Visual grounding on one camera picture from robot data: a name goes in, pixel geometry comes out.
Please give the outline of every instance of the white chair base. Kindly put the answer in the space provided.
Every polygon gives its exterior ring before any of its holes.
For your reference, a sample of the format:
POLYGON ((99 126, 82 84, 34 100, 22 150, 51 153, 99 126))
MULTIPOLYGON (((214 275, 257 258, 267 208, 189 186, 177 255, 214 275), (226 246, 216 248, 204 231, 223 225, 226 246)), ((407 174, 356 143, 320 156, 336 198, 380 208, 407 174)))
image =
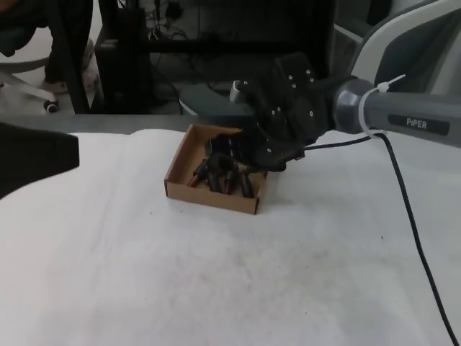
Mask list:
POLYGON ((46 61, 47 59, 40 59, 28 63, 0 63, 0 88, 7 84, 18 92, 45 100, 43 107, 47 112, 58 111, 58 100, 54 93, 28 84, 13 75, 35 70, 36 68, 44 66, 46 61))

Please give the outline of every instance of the white table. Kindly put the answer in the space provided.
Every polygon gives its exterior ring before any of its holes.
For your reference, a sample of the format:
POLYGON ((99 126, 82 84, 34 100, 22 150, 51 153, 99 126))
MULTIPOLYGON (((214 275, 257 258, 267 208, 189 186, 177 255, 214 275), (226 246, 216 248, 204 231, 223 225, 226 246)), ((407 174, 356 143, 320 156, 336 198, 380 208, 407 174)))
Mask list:
MULTIPOLYGON (((182 136, 81 134, 0 200, 0 345, 449 345, 382 143, 310 152, 248 216, 164 196, 182 136)), ((390 139, 461 335, 461 151, 390 139)))

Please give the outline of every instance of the cardboard box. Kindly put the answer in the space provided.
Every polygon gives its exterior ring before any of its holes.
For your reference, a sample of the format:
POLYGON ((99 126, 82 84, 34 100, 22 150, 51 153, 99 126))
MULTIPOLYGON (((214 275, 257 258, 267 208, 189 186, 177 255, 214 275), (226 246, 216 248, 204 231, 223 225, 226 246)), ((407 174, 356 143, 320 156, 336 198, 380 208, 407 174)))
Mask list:
POLYGON ((212 207, 256 214, 259 201, 266 184, 266 174, 250 174, 254 198, 242 196, 240 186, 232 195, 211 192, 209 187, 201 182, 197 187, 188 187, 194 170, 205 157, 206 142, 220 133, 235 133, 234 128, 221 128, 212 125, 191 125, 187 130, 165 177, 165 193, 169 198, 185 202, 209 205, 212 207))

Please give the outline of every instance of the wire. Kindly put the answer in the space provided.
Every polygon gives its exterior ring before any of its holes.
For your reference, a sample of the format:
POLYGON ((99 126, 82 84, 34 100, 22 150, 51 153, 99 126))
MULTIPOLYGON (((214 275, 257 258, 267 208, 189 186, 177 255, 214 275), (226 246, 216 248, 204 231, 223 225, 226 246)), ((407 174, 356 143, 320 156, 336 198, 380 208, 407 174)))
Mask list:
MULTIPOLYGON (((397 158, 395 157, 393 147, 390 144, 389 138, 384 133, 376 133, 375 136, 381 138, 384 141, 384 144, 386 145, 386 149, 388 150, 389 157, 390 157, 390 160, 392 161, 394 172, 397 177, 398 186, 400 187, 400 191, 402 193, 403 203, 405 204, 405 209, 408 214, 408 219, 410 221, 411 230, 413 232, 413 237, 415 239, 416 248, 418 250, 418 255, 419 255, 419 258, 421 259, 421 263, 424 267, 424 271, 426 272, 429 285, 431 286, 431 289, 432 289, 432 294, 434 295, 434 298, 437 304, 437 308, 439 309, 440 316, 442 317, 442 321, 444 322, 445 328, 447 329, 447 332, 452 341, 452 344, 454 346, 459 346, 459 342, 448 320, 448 316, 447 316, 447 313, 445 312, 444 305, 440 298, 439 290, 437 289, 434 276, 432 275, 431 268, 429 267, 429 263, 427 262, 426 255, 424 254, 424 250, 421 245, 418 227, 416 226, 416 220, 413 214, 413 210, 411 209, 410 198, 408 197, 405 182, 403 181, 402 172, 400 171, 400 167, 398 166, 397 158)), ((309 146, 309 147, 306 147, 305 150, 308 151, 308 150, 316 150, 316 149, 323 149, 323 148, 338 148, 341 146, 351 146, 353 144, 358 144, 358 143, 369 141, 370 139, 371 138, 367 136, 364 138, 359 138, 353 141, 347 141, 347 142, 342 142, 342 143, 332 143, 332 144, 323 144, 319 146, 309 146)))
POLYGON ((347 142, 341 142, 341 143, 322 144, 319 146, 306 146, 304 150, 309 151, 309 150, 316 150, 316 149, 338 148, 341 146, 352 146, 354 144, 359 144, 359 143, 369 141, 370 139, 371 138, 367 136, 367 137, 363 137, 359 139, 354 139, 353 141, 347 141, 347 142))
POLYGON ((389 138, 386 137, 383 133, 376 133, 375 136, 381 138, 386 148, 388 149, 390 160, 392 161, 392 165, 394 167, 395 175, 397 176, 398 185, 400 186, 400 191, 402 192, 403 202, 405 203, 406 212, 408 214, 408 219, 410 220, 411 230, 413 231, 413 237, 415 239, 416 248, 418 250, 419 258, 424 267, 424 271, 426 272, 427 279, 429 280, 429 285, 431 286, 432 293, 434 294, 435 301, 437 303, 437 308, 439 308, 440 316, 444 322, 445 328, 447 329, 448 335, 452 340, 454 346, 459 346, 458 340, 453 332, 452 326, 449 323, 447 313, 445 312, 444 305, 439 295, 439 290, 437 289, 437 285, 435 283, 434 277, 432 276, 431 268, 429 267, 429 263, 426 260, 426 256, 424 255, 423 247, 421 245, 421 240, 419 238, 418 228, 416 227, 415 217, 413 215, 413 211, 411 210, 410 199, 408 198, 408 194, 406 192, 405 182, 403 181, 402 173, 400 172, 400 168, 397 163, 397 158, 395 157, 394 150, 392 145, 389 142, 389 138))

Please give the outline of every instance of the robotic arm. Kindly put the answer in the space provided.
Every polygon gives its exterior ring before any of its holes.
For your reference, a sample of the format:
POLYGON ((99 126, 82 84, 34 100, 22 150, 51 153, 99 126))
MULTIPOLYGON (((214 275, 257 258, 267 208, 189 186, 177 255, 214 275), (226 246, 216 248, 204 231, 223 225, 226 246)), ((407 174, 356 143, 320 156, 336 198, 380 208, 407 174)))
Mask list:
MULTIPOLYGON (((332 113, 335 130, 362 132, 359 102, 371 89, 371 83, 359 79, 339 87, 332 113)), ((461 99, 457 97, 375 92, 365 102, 364 119, 368 128, 461 147, 461 99)))
POLYGON ((330 130, 358 134, 366 127, 461 147, 461 98, 370 93, 375 86, 353 76, 318 81, 303 53, 278 58, 270 71, 236 88, 234 97, 253 108, 255 124, 231 141, 219 138, 215 148, 258 169, 285 169, 330 130))

